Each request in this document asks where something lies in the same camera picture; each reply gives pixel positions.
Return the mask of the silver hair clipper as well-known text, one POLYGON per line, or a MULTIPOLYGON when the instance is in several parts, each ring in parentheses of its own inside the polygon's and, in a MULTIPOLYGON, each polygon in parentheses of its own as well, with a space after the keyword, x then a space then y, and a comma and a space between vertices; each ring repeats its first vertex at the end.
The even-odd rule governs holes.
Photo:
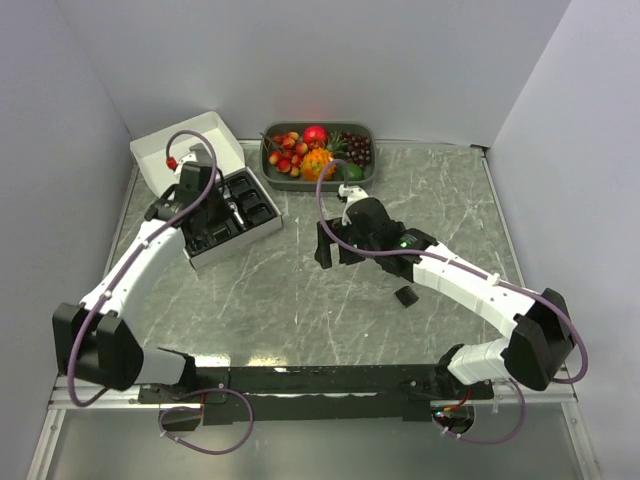
POLYGON ((228 201, 227 204, 228 204, 229 209, 232 212, 234 221, 237 224, 238 229, 240 231, 246 231, 247 230, 247 224, 246 224, 246 222, 244 220, 244 217, 240 213, 238 205, 233 201, 228 201))

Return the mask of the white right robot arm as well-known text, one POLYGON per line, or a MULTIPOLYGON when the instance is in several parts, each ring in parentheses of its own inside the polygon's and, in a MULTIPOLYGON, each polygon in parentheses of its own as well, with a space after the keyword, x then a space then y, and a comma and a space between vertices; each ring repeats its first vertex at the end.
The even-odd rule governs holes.
POLYGON ((340 217, 319 219, 315 259, 324 269, 332 265, 333 245, 340 263, 371 258, 383 271, 444 295, 499 332, 497 340, 447 352, 436 383, 448 398, 497 379, 543 391, 558 382, 560 367, 578 343, 559 292, 538 293, 480 269, 434 237, 393 220, 376 198, 350 194, 340 217))

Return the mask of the white hair clipper box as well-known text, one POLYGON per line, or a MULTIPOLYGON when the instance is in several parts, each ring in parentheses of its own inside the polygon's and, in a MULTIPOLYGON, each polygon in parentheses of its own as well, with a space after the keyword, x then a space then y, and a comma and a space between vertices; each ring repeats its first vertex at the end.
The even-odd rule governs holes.
POLYGON ((182 232, 184 254, 195 270, 283 227, 281 212, 215 112, 136 139, 130 151, 157 196, 145 212, 147 220, 168 221, 207 194, 175 227, 182 232))

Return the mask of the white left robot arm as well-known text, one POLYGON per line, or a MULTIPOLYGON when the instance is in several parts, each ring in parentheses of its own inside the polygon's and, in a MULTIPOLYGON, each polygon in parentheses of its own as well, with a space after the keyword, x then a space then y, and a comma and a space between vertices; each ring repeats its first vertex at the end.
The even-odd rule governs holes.
POLYGON ((159 276, 186 246, 184 228, 206 213, 213 199, 220 169, 194 162, 183 165, 180 182, 160 198, 177 195, 185 180, 195 196, 183 207, 171 208, 169 218, 151 208, 134 243, 107 276, 77 304, 62 303, 54 311, 52 327, 58 371, 66 377, 71 401, 81 407, 94 403, 109 390, 134 385, 161 384, 176 402, 192 398, 198 387, 192 356, 166 349, 147 349, 136 339, 130 323, 142 309, 159 276))

